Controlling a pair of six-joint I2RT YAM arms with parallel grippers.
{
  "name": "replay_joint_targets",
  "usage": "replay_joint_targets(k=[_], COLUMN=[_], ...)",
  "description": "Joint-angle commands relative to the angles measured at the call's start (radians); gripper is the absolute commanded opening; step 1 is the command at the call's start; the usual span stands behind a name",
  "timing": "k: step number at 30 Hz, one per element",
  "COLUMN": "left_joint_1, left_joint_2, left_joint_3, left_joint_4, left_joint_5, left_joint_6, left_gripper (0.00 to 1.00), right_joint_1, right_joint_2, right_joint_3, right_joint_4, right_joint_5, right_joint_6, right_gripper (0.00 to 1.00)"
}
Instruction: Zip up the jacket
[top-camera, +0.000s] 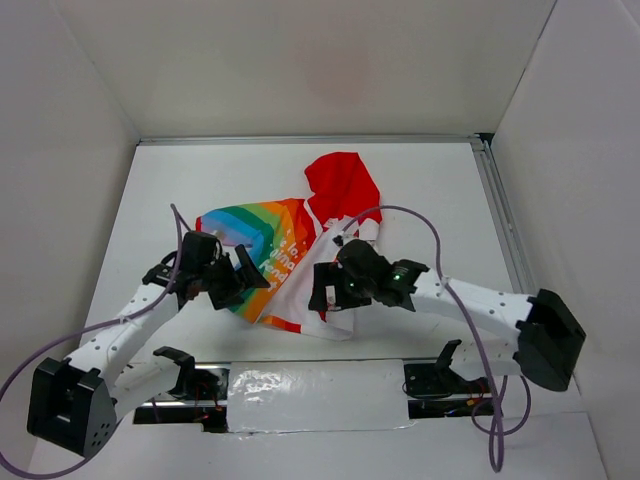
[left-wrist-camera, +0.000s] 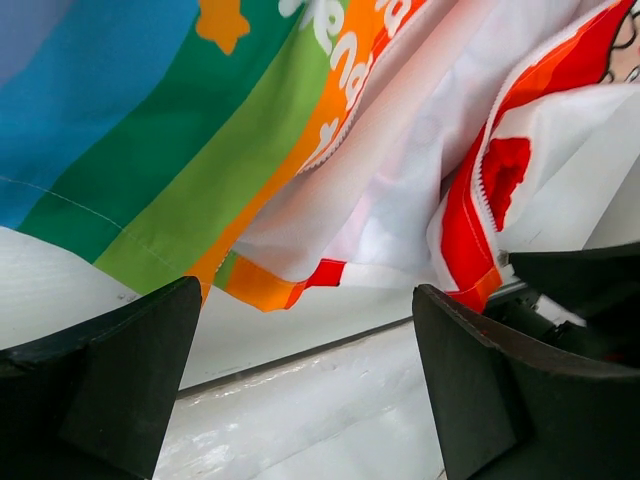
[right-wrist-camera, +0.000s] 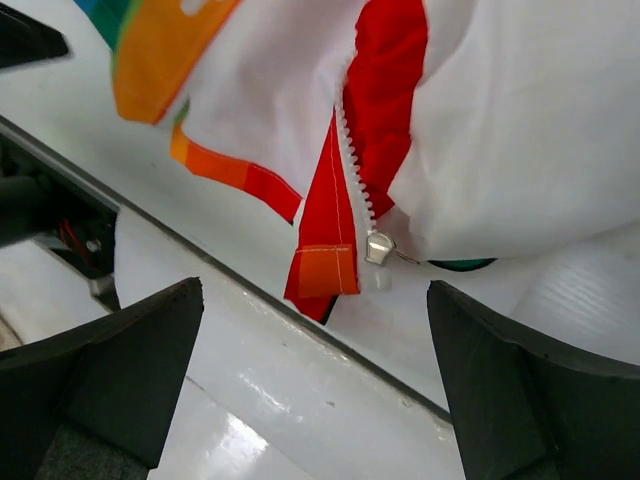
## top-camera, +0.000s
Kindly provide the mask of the rainbow striped kids jacket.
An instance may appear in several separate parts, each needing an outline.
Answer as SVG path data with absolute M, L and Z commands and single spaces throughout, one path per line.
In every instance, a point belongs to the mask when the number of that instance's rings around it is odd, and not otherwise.
M 307 199 L 222 207 L 198 217 L 195 227 L 216 235 L 226 247 L 244 246 L 269 283 L 245 293 L 232 313 L 252 324 L 348 340 L 354 332 L 354 311 L 316 312 L 308 307 L 313 267 L 335 260 L 338 247 L 333 239 L 341 231 L 376 242 L 382 222 L 380 191 L 356 152 L 323 155 L 304 174 L 312 192 Z

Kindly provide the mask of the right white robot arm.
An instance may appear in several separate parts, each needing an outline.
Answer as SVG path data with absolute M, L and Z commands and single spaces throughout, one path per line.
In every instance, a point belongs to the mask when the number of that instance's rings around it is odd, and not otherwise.
M 460 391 L 490 369 L 496 376 L 523 376 L 553 392 L 568 389 L 586 333 L 555 292 L 505 293 L 438 273 L 412 260 L 389 262 L 367 242 L 354 239 L 332 262 L 315 264 L 308 307 L 329 312 L 374 302 L 473 325 L 493 340 L 451 340 L 438 357 L 436 379 Z

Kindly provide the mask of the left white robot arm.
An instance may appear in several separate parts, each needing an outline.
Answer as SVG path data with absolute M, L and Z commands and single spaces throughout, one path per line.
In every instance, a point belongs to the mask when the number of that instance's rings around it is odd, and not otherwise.
M 216 236 L 186 233 L 178 249 L 144 275 L 114 325 L 64 359 L 46 358 L 37 366 L 28 432 L 93 457 L 129 412 L 163 393 L 184 399 L 196 390 L 196 361 L 182 350 L 162 346 L 145 362 L 132 364 L 157 330 L 201 293 L 220 310 L 241 303 L 245 292 L 268 286 L 244 246 L 229 255 Z

